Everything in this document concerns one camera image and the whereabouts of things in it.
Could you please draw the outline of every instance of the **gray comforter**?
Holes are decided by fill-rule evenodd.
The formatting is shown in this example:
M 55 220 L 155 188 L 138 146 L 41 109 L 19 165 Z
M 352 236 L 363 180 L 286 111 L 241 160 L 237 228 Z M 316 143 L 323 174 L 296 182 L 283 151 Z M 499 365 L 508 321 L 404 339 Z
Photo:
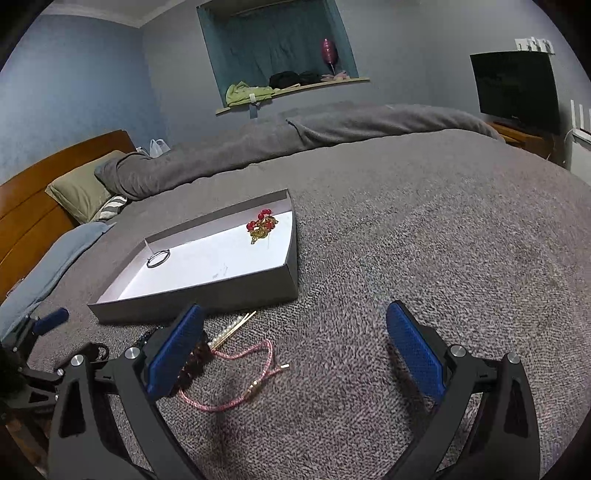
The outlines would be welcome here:
M 129 250 L 147 235 L 283 188 L 297 214 L 300 298 L 262 309 L 224 350 L 268 338 L 290 370 L 225 413 L 178 398 L 158 402 L 201 471 L 210 480 L 381 478 L 428 409 L 389 344 L 384 315 L 393 299 L 475 355 L 519 352 L 546 471 L 591 404 L 591 189 L 473 131 L 318 148 L 132 203 L 39 308 L 64 306 L 71 315 L 39 339 L 31 365 L 50 369 L 89 340 L 119 355 L 145 329 L 98 325 L 86 304 Z M 208 319 L 206 329 L 217 333 L 229 320 Z M 210 404 L 236 397 L 264 358 L 215 359 L 189 396 Z M 131 457 L 145 465 L 115 400 L 113 411 Z
M 343 102 L 320 112 L 295 113 L 299 114 L 250 122 L 201 143 L 181 144 L 156 159 L 132 153 L 100 165 L 95 174 L 110 191 L 141 200 L 201 177 L 341 143 L 449 128 L 500 138 L 466 112 L 424 105 Z

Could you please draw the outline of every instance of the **tv stand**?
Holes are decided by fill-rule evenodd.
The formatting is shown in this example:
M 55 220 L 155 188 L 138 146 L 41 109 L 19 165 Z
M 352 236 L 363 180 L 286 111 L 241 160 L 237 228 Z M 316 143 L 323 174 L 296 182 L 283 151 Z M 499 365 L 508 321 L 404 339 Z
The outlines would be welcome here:
M 530 135 L 496 122 L 490 122 L 489 125 L 499 132 L 509 145 L 539 155 L 544 159 L 549 158 L 552 160 L 551 155 L 554 151 L 554 141 L 551 134 L 548 134 L 544 138 Z

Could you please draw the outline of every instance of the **crown molding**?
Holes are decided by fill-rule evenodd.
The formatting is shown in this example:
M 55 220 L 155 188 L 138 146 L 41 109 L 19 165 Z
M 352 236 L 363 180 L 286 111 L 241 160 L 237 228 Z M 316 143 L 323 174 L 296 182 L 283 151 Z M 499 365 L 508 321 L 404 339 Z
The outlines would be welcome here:
M 82 5 L 51 4 L 43 11 L 42 15 L 75 15 L 77 17 L 98 18 L 100 20 L 120 23 L 134 28 L 142 26 L 140 20 L 128 17 L 127 15 L 107 12 L 97 8 L 84 7 Z
M 83 5 L 72 4 L 51 4 L 47 7 L 42 15 L 76 15 L 77 17 L 91 17 L 99 20 L 107 20 L 109 22 L 120 23 L 128 27 L 140 28 L 146 23 L 152 21 L 159 15 L 182 4 L 185 0 L 168 0 L 161 7 L 155 8 L 149 14 L 142 18 L 133 18 L 127 15 L 121 15 L 98 8 L 84 7 Z
M 170 10 L 171 8 L 182 4 L 184 1 L 185 0 L 168 0 L 168 2 L 166 2 L 163 6 L 155 8 L 148 15 L 144 16 L 139 21 L 139 26 L 143 27 L 146 23 L 151 22 L 157 16 L 162 15 L 164 12 Z

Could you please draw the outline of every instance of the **pink string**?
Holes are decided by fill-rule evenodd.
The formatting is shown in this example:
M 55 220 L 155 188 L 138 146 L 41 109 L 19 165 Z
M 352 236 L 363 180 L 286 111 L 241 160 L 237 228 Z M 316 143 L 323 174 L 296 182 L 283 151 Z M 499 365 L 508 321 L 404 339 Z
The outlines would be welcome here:
M 273 375 L 276 375 L 279 372 L 283 371 L 283 369 L 281 367 L 276 367 L 274 369 L 271 369 L 271 364 L 273 363 L 273 344 L 271 343 L 270 340 L 265 339 L 261 343 L 254 345 L 250 348 L 247 348 L 246 350 L 244 350 L 243 352 L 241 352 L 237 355 L 228 355 L 226 353 L 222 353 L 222 352 L 215 350 L 215 349 L 212 350 L 212 353 L 220 358 L 223 358 L 224 360 L 237 360 L 237 359 L 242 358 L 244 356 L 250 355 L 251 353 L 263 350 L 265 347 L 267 347 L 267 350 L 268 350 L 267 360 L 265 361 L 265 366 L 262 369 L 261 375 L 256 379 L 256 381 L 261 383 L 264 380 L 266 380 L 267 378 L 272 377 Z M 209 412 L 226 411 L 226 410 L 229 410 L 230 408 L 237 407 L 238 405 L 240 405 L 241 403 L 244 403 L 246 401 L 245 395 L 246 395 L 246 393 L 243 393 L 242 395 L 240 395 L 240 397 L 234 398 L 234 400 L 230 400 L 228 403 L 224 403 L 223 405 L 216 406 L 216 405 L 204 405 L 204 404 L 199 403 L 197 401 L 191 400 L 190 398 L 188 398 L 188 396 L 185 394 L 185 392 L 183 390 L 178 391 L 178 396 L 185 403 L 188 403 L 189 405 L 191 405 L 195 408 L 198 408 L 201 411 L 209 411 Z

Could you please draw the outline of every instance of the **metal screw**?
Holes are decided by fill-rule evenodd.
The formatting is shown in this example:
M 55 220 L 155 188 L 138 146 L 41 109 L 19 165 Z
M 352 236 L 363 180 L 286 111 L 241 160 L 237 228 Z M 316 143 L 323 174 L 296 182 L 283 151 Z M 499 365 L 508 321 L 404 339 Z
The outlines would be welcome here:
M 130 360 L 133 360 L 134 358 L 137 358 L 139 356 L 139 348 L 137 348 L 136 346 L 130 347 L 125 351 L 125 358 L 129 358 Z
M 509 362 L 512 364 L 518 364 L 521 361 L 519 355 L 517 355 L 515 352 L 509 352 L 507 354 L 507 360 L 509 360 Z
M 72 360 L 70 360 L 70 363 L 74 366 L 74 367 L 78 367 L 78 365 L 82 365 L 84 363 L 84 355 L 74 355 L 74 357 L 72 357 Z
M 466 349 L 462 345 L 452 345 L 449 349 L 453 356 L 463 357 L 466 355 Z

